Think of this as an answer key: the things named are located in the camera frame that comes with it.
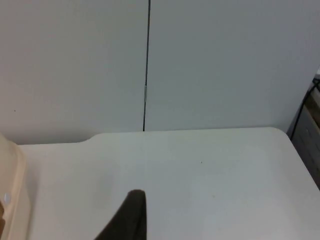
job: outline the white table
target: white table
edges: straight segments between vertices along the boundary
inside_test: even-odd
[[[149,240],[318,240],[320,192],[275,128],[106,133],[21,146],[30,240],[93,240],[127,192]]]

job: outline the table surface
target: table surface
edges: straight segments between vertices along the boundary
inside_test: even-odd
[[[23,145],[30,240],[93,240],[143,189],[150,240],[318,240],[320,192],[275,128],[104,133]]]

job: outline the white wall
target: white wall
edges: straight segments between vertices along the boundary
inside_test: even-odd
[[[319,0],[152,0],[146,130],[286,131],[320,63]]]
[[[0,132],[18,143],[141,131],[146,0],[1,0]]]

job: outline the beige plastic object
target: beige plastic object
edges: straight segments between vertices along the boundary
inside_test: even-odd
[[[25,240],[30,216],[26,159],[0,134],[0,240]]]

